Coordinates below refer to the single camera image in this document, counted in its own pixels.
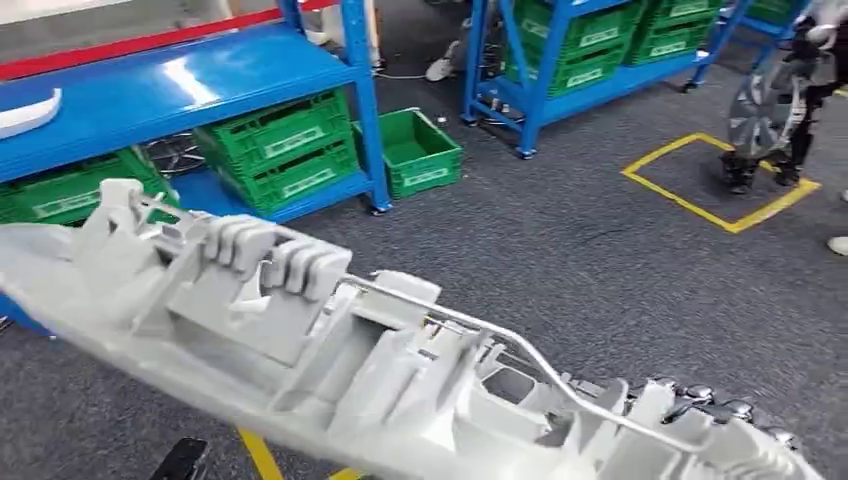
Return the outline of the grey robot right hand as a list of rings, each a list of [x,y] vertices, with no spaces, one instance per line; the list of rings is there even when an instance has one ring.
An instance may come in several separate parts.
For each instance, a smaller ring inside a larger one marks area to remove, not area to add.
[[[714,469],[794,470],[803,459],[793,433],[757,423],[752,403],[722,399],[708,385],[682,386],[672,377],[652,379],[633,398],[632,417],[644,400],[650,401],[652,410],[643,423],[664,438],[661,446]]]

